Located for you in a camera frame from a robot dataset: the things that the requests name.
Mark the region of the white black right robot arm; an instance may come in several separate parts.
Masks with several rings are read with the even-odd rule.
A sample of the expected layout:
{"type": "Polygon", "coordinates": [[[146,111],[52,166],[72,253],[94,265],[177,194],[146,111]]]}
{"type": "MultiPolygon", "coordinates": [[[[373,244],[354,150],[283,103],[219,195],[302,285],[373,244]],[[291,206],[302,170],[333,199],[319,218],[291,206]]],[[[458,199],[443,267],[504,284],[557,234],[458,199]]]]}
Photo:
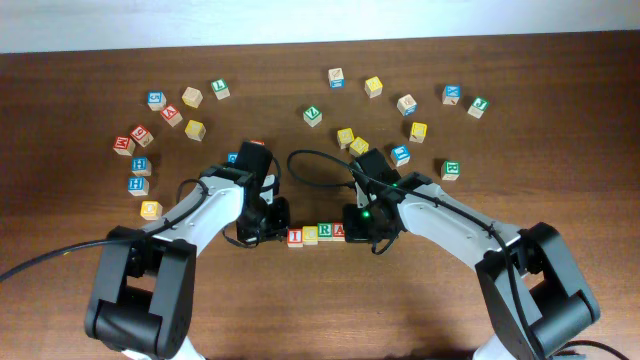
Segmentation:
{"type": "Polygon", "coordinates": [[[476,359],[550,359],[600,318],[600,307],[560,233],[483,215],[430,178],[400,176],[370,150],[348,166],[357,202],[343,208],[346,239],[388,250],[403,232],[437,244],[478,277],[493,336],[476,359]]]}

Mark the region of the green R letter block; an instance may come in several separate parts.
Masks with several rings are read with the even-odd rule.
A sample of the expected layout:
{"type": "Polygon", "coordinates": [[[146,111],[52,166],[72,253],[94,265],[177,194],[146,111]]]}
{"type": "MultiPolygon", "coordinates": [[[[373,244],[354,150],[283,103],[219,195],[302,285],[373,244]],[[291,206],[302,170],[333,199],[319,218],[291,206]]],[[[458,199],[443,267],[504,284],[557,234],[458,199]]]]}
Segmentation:
{"type": "Polygon", "coordinates": [[[333,224],[332,223],[318,223],[317,230],[318,230],[319,241],[333,240],[333,224]]]}

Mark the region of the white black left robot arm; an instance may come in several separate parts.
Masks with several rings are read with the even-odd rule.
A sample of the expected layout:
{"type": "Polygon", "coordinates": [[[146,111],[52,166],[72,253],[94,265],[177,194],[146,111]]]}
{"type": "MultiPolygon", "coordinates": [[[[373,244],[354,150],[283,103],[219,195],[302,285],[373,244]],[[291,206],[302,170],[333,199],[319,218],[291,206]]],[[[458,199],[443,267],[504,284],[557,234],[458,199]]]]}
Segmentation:
{"type": "Polygon", "coordinates": [[[284,236],[289,206],[267,184],[273,154],[245,142],[232,163],[213,165],[173,209],[141,229],[107,236],[84,321],[88,337],[131,359],[198,359],[188,338],[196,260],[235,224],[234,245],[253,248],[284,236]]]}

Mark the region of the red A letter block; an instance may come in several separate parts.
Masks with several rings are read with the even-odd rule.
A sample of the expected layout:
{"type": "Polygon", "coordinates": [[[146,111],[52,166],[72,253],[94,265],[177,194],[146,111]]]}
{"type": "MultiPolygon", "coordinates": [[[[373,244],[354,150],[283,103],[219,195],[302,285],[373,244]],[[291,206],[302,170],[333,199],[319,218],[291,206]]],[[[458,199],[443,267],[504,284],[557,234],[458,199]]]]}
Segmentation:
{"type": "Polygon", "coordinates": [[[334,241],[344,241],[345,240],[345,231],[342,223],[333,223],[332,224],[332,239],[334,241]]]}

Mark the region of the red I letter block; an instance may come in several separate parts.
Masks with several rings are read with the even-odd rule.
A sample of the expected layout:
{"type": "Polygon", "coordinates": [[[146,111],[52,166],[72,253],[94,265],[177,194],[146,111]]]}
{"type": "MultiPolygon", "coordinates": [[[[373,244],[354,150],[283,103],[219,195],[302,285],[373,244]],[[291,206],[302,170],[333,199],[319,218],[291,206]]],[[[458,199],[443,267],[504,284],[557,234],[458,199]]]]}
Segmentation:
{"type": "Polygon", "coordinates": [[[302,248],[303,242],[303,230],[302,229],[289,229],[287,232],[287,246],[289,248],[302,248]]]}

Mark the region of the yellow C letter block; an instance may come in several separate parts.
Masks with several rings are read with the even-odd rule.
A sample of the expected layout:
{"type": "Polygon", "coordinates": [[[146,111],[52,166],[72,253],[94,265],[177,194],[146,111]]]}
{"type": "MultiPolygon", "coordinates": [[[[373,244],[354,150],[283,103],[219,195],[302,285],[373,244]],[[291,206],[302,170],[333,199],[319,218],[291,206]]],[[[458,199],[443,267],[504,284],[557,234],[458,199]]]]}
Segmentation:
{"type": "Polygon", "coordinates": [[[305,246],[317,245],[319,242],[318,227],[304,226],[302,228],[302,240],[305,246]]]}

